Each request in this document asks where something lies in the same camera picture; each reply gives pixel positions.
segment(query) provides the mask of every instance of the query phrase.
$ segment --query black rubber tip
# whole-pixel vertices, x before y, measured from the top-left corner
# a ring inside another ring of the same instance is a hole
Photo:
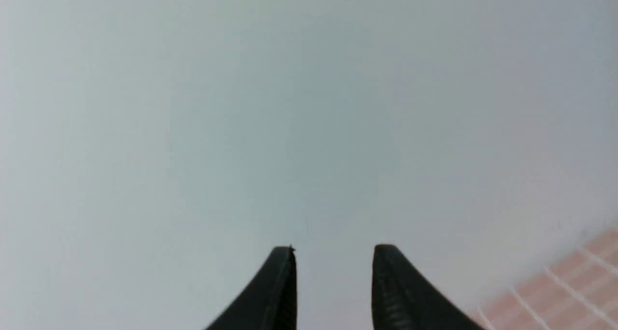
[[[374,251],[371,313],[375,330],[482,330],[392,244]]]
[[[278,246],[207,330],[295,330],[296,312],[294,249]]]

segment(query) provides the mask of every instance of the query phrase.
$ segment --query white wall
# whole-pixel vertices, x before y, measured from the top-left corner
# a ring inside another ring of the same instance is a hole
[[[616,215],[618,0],[1,0],[0,323],[199,329],[276,244],[469,306]]]

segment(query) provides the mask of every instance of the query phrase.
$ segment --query white surface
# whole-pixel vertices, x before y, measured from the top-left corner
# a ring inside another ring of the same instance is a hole
[[[1,0],[0,326],[199,329],[290,243],[301,330],[380,242],[473,304],[616,213],[616,5]]]

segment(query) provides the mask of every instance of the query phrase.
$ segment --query pink tile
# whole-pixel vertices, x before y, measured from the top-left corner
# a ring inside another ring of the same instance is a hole
[[[603,308],[607,304],[616,301],[618,299],[618,278],[612,277],[607,284],[604,284],[594,290],[587,293],[586,299],[589,299],[598,308]]]
[[[618,323],[618,307],[614,308],[613,310],[609,312],[605,312],[605,314],[607,314],[607,316],[610,317],[613,321]]]
[[[495,299],[483,312],[489,321],[493,321],[517,306],[519,306],[517,299],[510,293],[507,293]]]
[[[614,251],[614,253],[611,253],[609,255],[607,255],[606,257],[602,257],[605,261],[609,262],[609,264],[612,264],[612,266],[618,268],[618,250]]]
[[[527,300],[531,296],[538,295],[539,292],[545,292],[547,287],[556,286],[556,283],[546,274],[539,273],[532,277],[527,282],[524,282],[517,288],[517,293],[519,296],[523,297],[523,299]]]
[[[547,289],[542,295],[534,301],[530,302],[530,308],[541,317],[546,317],[548,312],[557,304],[563,304],[571,301],[571,295],[567,290],[554,283],[554,286]]]
[[[590,311],[589,308],[587,308],[583,303],[574,302],[571,306],[569,306],[569,308],[552,317],[546,323],[552,330],[562,330],[590,315],[592,315],[592,311]]]
[[[588,249],[593,254],[600,254],[603,250],[610,246],[618,244],[618,231],[609,230],[601,233],[599,237],[594,238],[592,241],[586,244]]]
[[[551,272],[554,273],[554,275],[557,275],[560,278],[564,278],[567,277],[567,275],[570,275],[573,270],[580,268],[588,261],[589,258],[581,254],[579,251],[575,251],[568,257],[565,257],[561,261],[556,262],[556,264],[552,264],[549,269],[551,270]]]
[[[597,317],[593,323],[586,327],[586,330],[613,330],[613,328],[603,319]]]
[[[580,292],[607,274],[609,274],[607,268],[594,263],[577,277],[570,279],[567,284],[575,289],[575,291]]]
[[[493,323],[494,328],[496,330],[519,330],[522,326],[533,323],[534,317],[521,306],[518,307],[520,312],[518,312],[515,317],[512,317],[512,319],[504,324]]]

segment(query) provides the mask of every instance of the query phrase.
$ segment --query white grout line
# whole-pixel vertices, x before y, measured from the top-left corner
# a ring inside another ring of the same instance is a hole
[[[483,319],[483,321],[485,322],[485,326],[487,326],[487,330],[496,330],[496,328],[494,328],[494,326],[492,325],[492,322],[490,322],[490,320],[487,319],[487,317],[485,317],[485,313],[479,306],[477,306],[477,310],[478,310],[478,314],[481,316],[481,319]]]
[[[581,247],[581,246],[578,246],[577,248],[578,248],[578,249],[579,249],[579,251],[581,251],[581,253],[582,253],[582,254],[584,254],[585,256],[587,256],[587,257],[591,258],[592,260],[596,261],[596,263],[600,264],[600,265],[601,265],[601,266],[603,266],[604,268],[609,269],[609,271],[610,271],[611,273],[618,274],[618,269],[617,269],[614,265],[612,265],[612,264],[610,264],[609,262],[605,261],[603,258],[601,258],[601,257],[599,257],[599,256],[597,256],[597,255],[595,255],[594,253],[592,253],[592,252],[591,252],[591,251],[589,251],[588,249],[583,248],[583,247]]]
[[[573,290],[573,288],[571,288],[569,284],[566,284],[565,282],[563,282],[557,275],[554,275],[554,273],[551,272],[548,268],[545,268],[545,272],[547,273],[547,275],[549,275],[549,277],[552,277],[552,279],[554,279],[556,283],[558,283],[560,286],[565,288],[565,290],[567,290],[567,292],[569,292],[572,297],[581,301],[581,303],[583,303],[587,308],[589,308],[589,310],[594,312],[594,314],[598,315],[598,317],[601,317],[604,321],[606,321],[609,325],[611,325],[612,328],[618,330],[618,324],[616,324],[612,319],[610,319],[610,317],[608,317],[597,306],[594,306],[594,304],[591,303],[588,299],[586,299],[583,295]]]
[[[607,255],[614,253],[614,251],[618,251],[618,242],[616,242],[615,244],[611,244],[609,247],[603,249],[603,251],[601,251],[598,256],[600,258],[606,257]],[[583,264],[576,266],[576,268],[572,269],[567,275],[565,275],[565,277],[563,277],[563,280],[570,281],[571,279],[581,275],[585,270],[587,270],[593,265],[594,265],[594,261],[588,260],[584,262]],[[545,292],[548,288],[551,288],[551,286],[544,286],[540,288],[539,290],[537,290],[536,292],[532,293],[532,295],[528,297],[528,302],[535,303],[537,301],[542,300],[543,298],[541,296],[543,295],[543,292]],[[508,309],[506,312],[498,316],[496,319],[494,319],[494,322],[500,323],[500,324],[502,323],[506,324],[512,319],[514,319],[516,316],[518,316],[519,313],[521,313],[521,309],[518,308],[517,306],[513,306],[510,309]]]
[[[525,308],[528,313],[530,313],[530,315],[532,315],[532,317],[534,319],[536,319],[536,321],[538,321],[539,324],[541,324],[541,326],[543,326],[543,328],[545,330],[551,330],[549,328],[549,326],[547,326],[547,324],[545,324],[545,321],[542,319],[542,317],[540,317],[539,315],[536,314],[536,312],[532,309],[532,307],[530,307],[530,305],[524,301],[521,296],[519,296],[519,294],[515,291],[515,288],[511,287],[510,288],[510,293],[513,294],[513,296],[517,299],[517,301],[519,302],[519,304],[521,304],[521,306],[523,306],[523,308]]]
[[[611,281],[613,278],[611,273],[608,273],[607,275],[603,275],[603,277],[601,277],[600,279],[597,279],[596,281],[592,282],[591,284],[589,284],[589,286],[585,287],[580,293],[581,295],[587,295],[589,293],[592,293],[594,291],[596,291],[598,288],[604,286],[605,284],[609,283],[609,281]],[[560,313],[562,313],[564,310],[566,310],[567,308],[569,308],[569,306],[574,302],[574,299],[572,297],[569,297],[568,299],[566,299],[565,301],[555,304],[554,306],[552,306],[551,308],[549,308],[547,315],[545,316],[547,319],[552,319],[555,316],[558,316]]]
[[[591,314],[587,317],[583,317],[582,319],[579,319],[573,324],[570,324],[569,326],[565,328],[565,330],[585,330],[589,327],[590,324],[594,323],[594,321],[597,319],[599,319],[599,317],[596,316],[596,314]]]

